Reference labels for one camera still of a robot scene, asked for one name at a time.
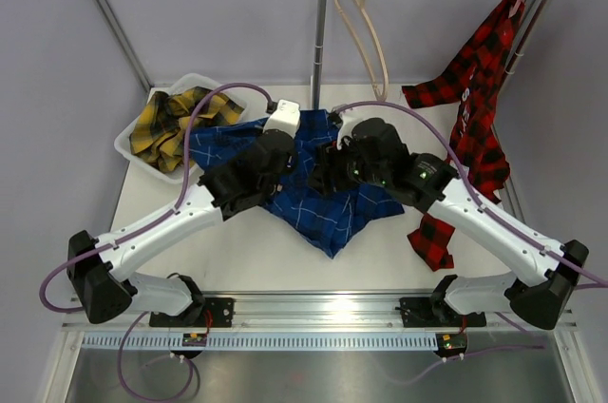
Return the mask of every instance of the clothing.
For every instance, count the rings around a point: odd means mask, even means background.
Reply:
[[[449,145],[459,161],[468,167],[468,179],[473,186],[495,203],[499,199],[494,190],[504,187],[510,168],[491,126],[504,81],[504,65],[523,14],[523,5],[520,5],[515,15],[508,18],[516,1],[503,0],[439,77],[402,88],[412,108],[460,101]],[[447,251],[453,232],[448,224],[424,215],[420,228],[408,238],[414,251],[434,271],[454,268]]]
[[[143,109],[129,136],[131,153],[162,173],[182,164],[183,135],[190,114],[210,89],[195,86],[182,94],[169,96],[157,91]],[[233,125],[243,108],[224,94],[216,94],[200,111],[193,127]]]
[[[352,191],[336,192],[329,198],[321,197],[308,186],[316,147],[337,138],[338,129],[328,116],[325,110],[300,112],[300,127],[294,138],[297,164],[290,175],[281,178],[282,190],[262,206],[333,258],[369,221],[399,215],[404,210],[401,203],[376,186],[364,184]],[[224,163],[250,145],[265,122],[262,119],[196,129],[190,138],[192,158],[203,169]]]

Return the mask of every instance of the yellow plaid cloth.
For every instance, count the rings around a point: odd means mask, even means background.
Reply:
[[[182,164],[183,134],[190,113],[209,92],[200,86],[174,96],[155,92],[129,136],[131,153],[162,173],[175,170]],[[226,95],[216,94],[202,108],[193,128],[234,125],[242,112],[243,108]]]

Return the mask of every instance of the red plaid shirt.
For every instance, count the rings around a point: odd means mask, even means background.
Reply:
[[[521,5],[513,18],[508,13],[517,0],[503,0],[468,39],[444,73],[418,86],[403,86],[409,106],[421,108],[460,101],[449,145],[468,179],[487,198],[498,203],[494,190],[504,186],[509,164],[492,133],[504,65],[523,14]],[[454,268],[447,244],[454,228],[424,215],[420,228],[408,235],[414,251],[433,270]]]

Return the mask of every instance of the blue plaid cloth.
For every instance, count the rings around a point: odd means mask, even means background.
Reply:
[[[371,221],[404,212],[382,188],[363,184],[352,191],[336,192],[323,198],[308,187],[313,172],[315,149],[335,141],[338,129],[325,110],[300,112],[300,128],[295,134],[298,161],[294,172],[281,179],[283,189],[262,205],[297,230],[307,242],[330,258]],[[261,133],[266,119],[221,127],[194,129],[190,154],[205,169],[224,163],[249,146]]]

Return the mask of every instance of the gray floor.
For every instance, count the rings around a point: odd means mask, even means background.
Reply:
[[[531,344],[518,334],[472,334],[470,351]],[[125,353],[124,374],[136,392],[166,398],[181,388],[186,365],[167,360],[141,366],[162,352]],[[67,402],[138,401],[118,384],[115,351],[81,351]],[[205,403],[359,403],[434,401],[573,402],[558,351],[498,352],[439,366],[409,386],[407,380],[438,360],[432,353],[209,352],[195,359],[200,382],[181,401]]]

